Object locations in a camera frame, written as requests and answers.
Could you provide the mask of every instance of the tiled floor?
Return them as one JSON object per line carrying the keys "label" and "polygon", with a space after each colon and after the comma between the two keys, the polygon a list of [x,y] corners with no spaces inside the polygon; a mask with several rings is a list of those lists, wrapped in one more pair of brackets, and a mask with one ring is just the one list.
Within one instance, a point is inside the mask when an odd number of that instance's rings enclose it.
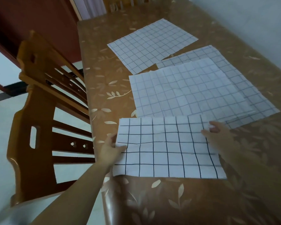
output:
{"label": "tiled floor", "polygon": [[[10,197],[15,193],[15,178],[13,168],[6,159],[7,144],[13,116],[23,108],[26,98],[27,94],[22,94],[0,101],[0,224],[28,224],[56,198],[51,197],[24,206],[9,208]],[[90,131],[90,125],[60,109],[55,110],[54,119]],[[67,156],[66,153],[61,152],[54,153],[56,154]],[[57,182],[78,179],[89,166],[89,164],[55,165]],[[101,193],[97,197],[87,224],[105,224]]]}

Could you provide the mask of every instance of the wooden chair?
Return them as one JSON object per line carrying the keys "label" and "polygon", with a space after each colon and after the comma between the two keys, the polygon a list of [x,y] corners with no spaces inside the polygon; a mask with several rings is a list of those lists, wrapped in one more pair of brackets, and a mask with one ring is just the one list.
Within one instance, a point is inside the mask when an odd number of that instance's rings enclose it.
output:
{"label": "wooden chair", "polygon": [[134,6],[137,0],[103,0],[105,3],[106,11],[110,12],[124,9],[124,7]]}
{"label": "wooden chair", "polygon": [[[28,40],[22,41],[17,60],[21,66],[19,79],[29,85],[37,85],[50,94],[62,99],[69,106],[79,110],[78,118],[90,123],[86,89],[74,76],[61,66],[67,66],[79,79],[84,82],[83,76],[60,52],[35,31],[30,31]],[[67,91],[85,105],[50,86],[49,83]]]}
{"label": "wooden chair", "polygon": [[[13,165],[16,181],[11,205],[65,191],[75,182],[57,183],[53,164],[95,162],[95,158],[89,157],[52,155],[52,151],[94,155],[92,141],[53,132],[53,127],[87,137],[92,134],[53,120],[55,108],[60,102],[64,103],[62,99],[37,85],[29,85],[27,90],[26,103],[14,116],[7,149],[7,159]],[[35,148],[30,146],[32,127],[37,130]]]}

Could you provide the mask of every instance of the dining table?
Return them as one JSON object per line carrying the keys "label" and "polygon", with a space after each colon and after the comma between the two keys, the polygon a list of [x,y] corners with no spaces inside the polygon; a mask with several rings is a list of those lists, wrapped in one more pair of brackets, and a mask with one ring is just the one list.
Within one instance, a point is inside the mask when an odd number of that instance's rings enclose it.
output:
{"label": "dining table", "polygon": [[[281,70],[189,0],[154,0],[78,22],[95,156],[120,118],[137,117],[131,72],[107,44],[162,18],[198,38],[170,57],[212,45],[280,110],[231,132],[254,159],[281,172]],[[154,64],[143,72],[157,69]],[[281,224],[220,161],[227,180],[110,172],[101,188],[106,224]]]}

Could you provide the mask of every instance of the grid paper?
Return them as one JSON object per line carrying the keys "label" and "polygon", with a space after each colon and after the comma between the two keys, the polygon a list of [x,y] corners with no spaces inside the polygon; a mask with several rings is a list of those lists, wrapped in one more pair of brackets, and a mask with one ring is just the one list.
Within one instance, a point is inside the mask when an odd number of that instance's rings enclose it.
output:
{"label": "grid paper", "polygon": [[129,76],[138,117],[204,114],[226,121],[252,112],[209,59]]}
{"label": "grid paper", "polygon": [[258,89],[248,81],[232,64],[230,64],[221,53],[212,45],[205,46],[176,57],[162,60],[157,63],[158,68],[180,65],[190,61],[196,61],[204,58],[211,58],[214,63],[226,74],[228,79],[237,88],[240,94],[245,98],[250,107],[255,111],[250,115],[244,115],[226,121],[230,128],[263,119],[270,115],[280,112],[267,98],[265,98]]}
{"label": "grid paper", "polygon": [[107,45],[135,75],[197,40],[161,19]]}
{"label": "grid paper", "polygon": [[127,150],[113,175],[226,179],[203,128],[208,128],[203,115],[120,119],[116,146]]}

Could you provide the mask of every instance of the door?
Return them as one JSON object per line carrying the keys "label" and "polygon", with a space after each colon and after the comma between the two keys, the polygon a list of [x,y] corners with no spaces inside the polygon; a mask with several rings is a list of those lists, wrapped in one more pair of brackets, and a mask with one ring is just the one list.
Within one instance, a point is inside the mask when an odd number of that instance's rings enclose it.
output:
{"label": "door", "polygon": [[80,61],[77,21],[69,0],[0,0],[0,52],[18,65],[17,49],[33,29],[70,62]]}

